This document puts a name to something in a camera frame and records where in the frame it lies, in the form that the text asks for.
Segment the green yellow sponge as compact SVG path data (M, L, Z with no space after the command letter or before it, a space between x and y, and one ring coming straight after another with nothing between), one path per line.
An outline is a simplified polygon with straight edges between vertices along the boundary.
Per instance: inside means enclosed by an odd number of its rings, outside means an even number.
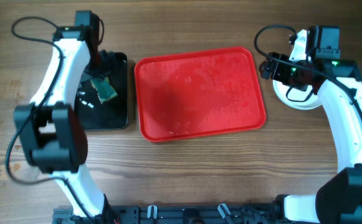
M108 77L105 78L92 78L90 80L92 86L97 91L98 99L104 103L118 96L118 93L110 84Z

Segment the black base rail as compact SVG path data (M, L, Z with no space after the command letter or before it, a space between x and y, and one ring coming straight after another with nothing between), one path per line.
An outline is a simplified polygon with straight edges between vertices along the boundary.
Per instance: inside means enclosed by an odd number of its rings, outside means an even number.
M158 207L150 205L113 206L105 208L101 215L84 218L69 208L56 208L52 223L124 223L124 224L188 224L188 223L281 223L277 208L271 204L245 204L231 206L221 203L217 206Z

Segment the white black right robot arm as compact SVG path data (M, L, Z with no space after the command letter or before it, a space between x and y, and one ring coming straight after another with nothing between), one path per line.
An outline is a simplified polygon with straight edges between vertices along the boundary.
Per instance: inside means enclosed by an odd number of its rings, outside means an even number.
M353 60L292 60L271 52L260 64L264 79L289 87L311 86L330 124L337 174L313 195L280 197L277 220L362 223L362 82Z

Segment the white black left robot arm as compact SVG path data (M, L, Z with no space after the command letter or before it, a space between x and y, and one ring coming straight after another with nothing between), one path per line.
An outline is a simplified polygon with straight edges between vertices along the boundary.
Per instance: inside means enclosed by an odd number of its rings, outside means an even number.
M88 142L74 112L84 69L95 60L98 32L90 26L58 27L52 57L37 93L14 111L26 161L48 174L73 207L76 223L115 223L116 214L86 165Z

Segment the white plate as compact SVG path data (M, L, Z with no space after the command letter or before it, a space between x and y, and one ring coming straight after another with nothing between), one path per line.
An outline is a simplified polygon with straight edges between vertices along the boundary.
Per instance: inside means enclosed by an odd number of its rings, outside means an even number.
M277 97L291 108L312 110L322 105L318 97L313 94L312 86L307 86L306 90L298 90L276 80L273 80L272 84Z

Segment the black water tray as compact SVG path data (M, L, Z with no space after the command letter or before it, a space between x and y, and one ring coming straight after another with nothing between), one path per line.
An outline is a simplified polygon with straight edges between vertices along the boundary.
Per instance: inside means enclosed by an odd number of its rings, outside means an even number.
M102 103L90 80L79 83L75 114L86 130L123 129L128 125L128 59L114 52L114 66L108 77L118 96Z

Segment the red serving tray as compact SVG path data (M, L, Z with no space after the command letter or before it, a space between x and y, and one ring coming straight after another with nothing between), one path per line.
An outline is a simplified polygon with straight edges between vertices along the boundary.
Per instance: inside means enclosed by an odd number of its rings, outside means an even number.
M250 131L267 119L244 47L144 58L135 84L140 132L150 142Z

